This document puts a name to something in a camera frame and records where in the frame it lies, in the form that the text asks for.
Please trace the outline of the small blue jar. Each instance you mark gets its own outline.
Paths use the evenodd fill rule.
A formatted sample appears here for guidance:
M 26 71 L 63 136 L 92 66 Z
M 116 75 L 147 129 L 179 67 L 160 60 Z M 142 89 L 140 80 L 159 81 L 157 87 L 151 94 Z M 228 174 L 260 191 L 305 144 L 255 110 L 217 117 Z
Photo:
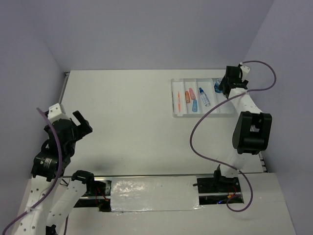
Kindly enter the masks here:
M 220 84 L 221 84 L 222 80 L 223 80 L 222 78 L 218 78 L 214 84 L 214 90 L 216 93 L 222 93 L 223 92 L 223 90 L 220 89 Z

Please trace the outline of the clear spray bottle blue cap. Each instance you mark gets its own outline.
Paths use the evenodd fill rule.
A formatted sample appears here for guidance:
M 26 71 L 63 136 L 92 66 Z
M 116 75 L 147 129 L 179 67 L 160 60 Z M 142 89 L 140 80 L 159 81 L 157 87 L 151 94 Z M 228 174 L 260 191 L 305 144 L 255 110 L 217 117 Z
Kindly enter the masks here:
M 210 106 L 211 103 L 210 103 L 206 93 L 204 92 L 204 90 L 202 88 L 199 88 L 199 92 L 200 92 L 200 97 L 202 98 L 202 101 L 203 101 L 204 105 L 206 107 Z

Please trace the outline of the pink translucent cap case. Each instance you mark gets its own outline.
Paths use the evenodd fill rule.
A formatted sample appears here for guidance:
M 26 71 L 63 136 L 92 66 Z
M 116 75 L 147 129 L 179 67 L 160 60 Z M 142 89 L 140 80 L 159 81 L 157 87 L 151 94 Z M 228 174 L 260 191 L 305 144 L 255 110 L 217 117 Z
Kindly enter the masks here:
M 195 100 L 196 96 L 192 88 L 189 88 L 189 95 L 191 100 Z

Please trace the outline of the blue translucent cap case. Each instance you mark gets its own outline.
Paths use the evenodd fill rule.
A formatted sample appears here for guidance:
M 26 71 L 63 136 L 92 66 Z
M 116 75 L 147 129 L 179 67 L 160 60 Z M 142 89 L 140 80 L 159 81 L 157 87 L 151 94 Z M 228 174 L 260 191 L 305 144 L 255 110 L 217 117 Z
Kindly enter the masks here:
M 192 112 L 196 113 L 197 111 L 198 111 L 198 101 L 194 99 L 192 104 Z

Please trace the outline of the orange translucent cap case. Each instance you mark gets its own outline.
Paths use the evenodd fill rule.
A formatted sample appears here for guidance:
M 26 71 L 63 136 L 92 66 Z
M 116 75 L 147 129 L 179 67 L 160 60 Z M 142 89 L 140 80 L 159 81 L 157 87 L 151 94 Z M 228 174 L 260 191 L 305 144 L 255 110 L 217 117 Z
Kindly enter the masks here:
M 190 103 L 190 95 L 188 91 L 185 91 L 185 102 L 186 104 Z

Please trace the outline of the orange highlighter pen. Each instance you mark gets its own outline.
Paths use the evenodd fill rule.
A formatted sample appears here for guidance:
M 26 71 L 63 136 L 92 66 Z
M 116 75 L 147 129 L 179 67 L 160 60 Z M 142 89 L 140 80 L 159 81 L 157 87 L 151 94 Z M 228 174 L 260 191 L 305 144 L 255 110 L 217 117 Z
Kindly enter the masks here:
M 178 113 L 181 113 L 181 102 L 180 102 L 180 92 L 177 94 L 177 103 L 178 103 Z

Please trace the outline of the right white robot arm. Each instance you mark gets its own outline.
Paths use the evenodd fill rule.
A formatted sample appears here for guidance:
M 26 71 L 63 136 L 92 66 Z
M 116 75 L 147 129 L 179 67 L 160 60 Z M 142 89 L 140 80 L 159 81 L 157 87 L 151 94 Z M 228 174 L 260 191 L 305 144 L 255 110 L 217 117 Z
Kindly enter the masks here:
M 246 81 L 216 98 L 227 70 L 73 70 L 62 104 L 87 120 L 66 169 L 96 176 L 213 173 L 224 191 L 269 142 L 271 115 L 257 108 Z

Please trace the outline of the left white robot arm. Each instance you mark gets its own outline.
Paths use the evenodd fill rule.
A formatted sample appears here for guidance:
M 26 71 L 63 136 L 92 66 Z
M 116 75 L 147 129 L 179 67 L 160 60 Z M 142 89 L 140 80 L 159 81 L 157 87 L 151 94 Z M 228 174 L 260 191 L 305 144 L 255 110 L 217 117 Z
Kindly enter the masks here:
M 33 162 L 30 194 L 25 212 L 18 217 L 17 235 L 57 235 L 79 198 L 93 194 L 96 189 L 94 174 L 78 170 L 59 200 L 53 202 L 76 142 L 92 132 L 89 122 L 78 111 L 73 114 L 79 125 L 71 119 L 59 119 L 44 128 L 48 139 Z

